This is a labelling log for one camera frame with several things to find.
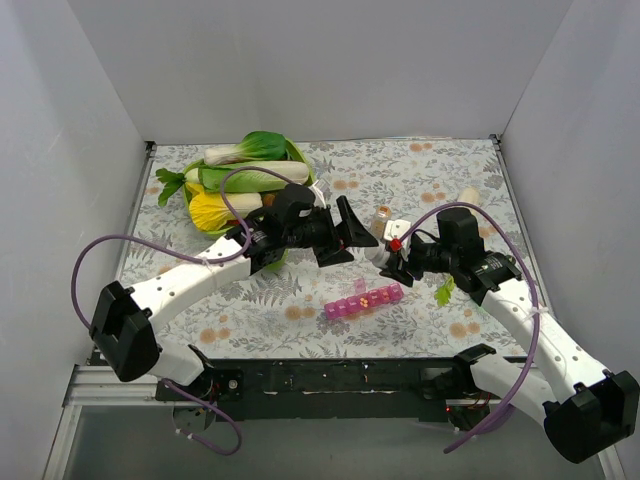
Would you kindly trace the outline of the white pill bottle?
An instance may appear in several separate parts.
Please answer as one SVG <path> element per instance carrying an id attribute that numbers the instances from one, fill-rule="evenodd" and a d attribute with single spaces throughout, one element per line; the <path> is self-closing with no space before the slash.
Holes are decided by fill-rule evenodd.
<path id="1" fill-rule="evenodd" d="M 384 245 L 379 244 L 377 247 L 366 247 L 364 255 L 375 267 L 384 270 L 390 258 L 390 252 L 386 250 Z"/>

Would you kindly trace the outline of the pink weekly pill organizer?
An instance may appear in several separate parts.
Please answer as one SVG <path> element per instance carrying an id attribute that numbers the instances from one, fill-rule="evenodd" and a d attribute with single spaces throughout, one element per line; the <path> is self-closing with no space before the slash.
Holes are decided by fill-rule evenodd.
<path id="1" fill-rule="evenodd" d="M 351 296 L 324 305 L 324 313 L 328 320 L 373 311 L 380 306 L 396 304 L 404 297 L 399 283 L 368 290 L 363 278 L 354 281 L 354 291 Z"/>

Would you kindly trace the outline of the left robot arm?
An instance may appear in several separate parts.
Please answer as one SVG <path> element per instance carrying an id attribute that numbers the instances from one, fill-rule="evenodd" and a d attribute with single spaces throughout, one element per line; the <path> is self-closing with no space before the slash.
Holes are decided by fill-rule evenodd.
<path id="1" fill-rule="evenodd" d="M 130 287 L 114 281 L 99 296 L 89 334 L 122 382 L 146 374 L 167 379 L 193 400 L 213 386 L 206 360 L 196 348 L 163 343 L 157 333 L 177 315 L 214 291 L 242 281 L 279 261 L 289 249 L 313 251 L 320 267 L 351 262 L 353 247 L 375 247 L 348 200 L 337 199 L 334 223 L 322 195 L 289 184 L 273 203 L 250 213 L 194 260 Z"/>

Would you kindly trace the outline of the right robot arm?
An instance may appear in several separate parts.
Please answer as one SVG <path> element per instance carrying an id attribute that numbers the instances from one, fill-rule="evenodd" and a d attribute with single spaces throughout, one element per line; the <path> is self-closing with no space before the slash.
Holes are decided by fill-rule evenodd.
<path id="1" fill-rule="evenodd" d="M 539 302 L 535 284 L 517 256 L 485 248 L 481 212 L 456 202 L 435 209 L 438 236 L 425 242 L 418 226 L 386 221 L 382 246 L 368 259 L 382 275 L 412 286 L 426 273 L 445 273 L 527 351 L 517 367 L 484 345 L 457 355 L 452 373 L 464 397 L 486 391 L 501 402 L 472 434 L 499 425 L 518 409 L 539 423 L 566 460 L 581 463 L 635 431 L 639 384 L 627 371 L 612 372 L 589 355 Z"/>

